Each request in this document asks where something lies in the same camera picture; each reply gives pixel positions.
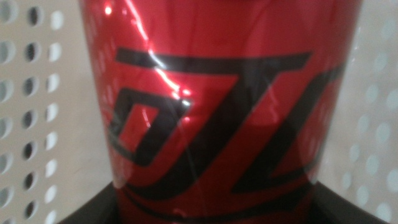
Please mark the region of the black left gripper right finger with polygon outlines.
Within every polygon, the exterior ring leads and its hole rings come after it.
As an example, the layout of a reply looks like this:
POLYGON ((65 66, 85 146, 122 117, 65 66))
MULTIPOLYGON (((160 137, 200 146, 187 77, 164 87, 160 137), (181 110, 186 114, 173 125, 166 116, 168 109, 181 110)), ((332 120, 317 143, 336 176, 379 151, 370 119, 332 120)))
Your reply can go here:
POLYGON ((315 186, 310 224, 388 224, 347 201, 322 183, 315 186))

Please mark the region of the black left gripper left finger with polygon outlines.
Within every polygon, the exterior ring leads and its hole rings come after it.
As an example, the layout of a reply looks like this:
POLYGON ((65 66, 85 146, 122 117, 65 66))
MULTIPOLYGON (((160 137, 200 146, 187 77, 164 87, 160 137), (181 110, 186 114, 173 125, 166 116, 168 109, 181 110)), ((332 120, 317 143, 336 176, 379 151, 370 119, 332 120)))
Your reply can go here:
POLYGON ((120 224, 112 183, 59 224, 120 224))

